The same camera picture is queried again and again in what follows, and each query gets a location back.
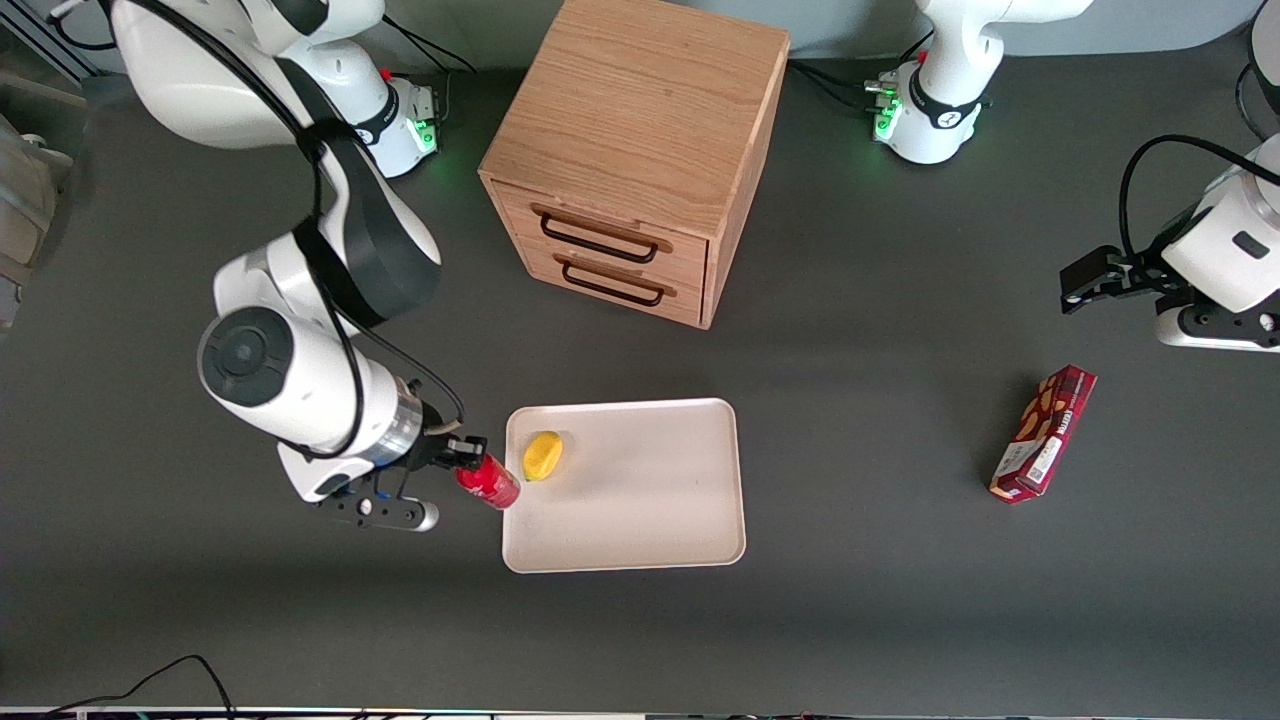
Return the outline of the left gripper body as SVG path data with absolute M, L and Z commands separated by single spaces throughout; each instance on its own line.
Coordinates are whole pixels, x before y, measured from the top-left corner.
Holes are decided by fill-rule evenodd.
M 1199 219 L 1164 251 L 1190 286 L 1229 311 L 1243 313 L 1277 292 L 1276 188 L 1216 188 Z

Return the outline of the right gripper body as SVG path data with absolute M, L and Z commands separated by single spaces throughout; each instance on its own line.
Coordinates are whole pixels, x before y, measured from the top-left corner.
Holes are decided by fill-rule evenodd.
M 294 492 L 307 503 L 317 503 L 351 482 L 384 468 L 410 471 L 426 466 L 454 468 L 460 455 L 448 438 L 383 439 L 338 457 L 320 459 L 276 443 L 278 457 Z

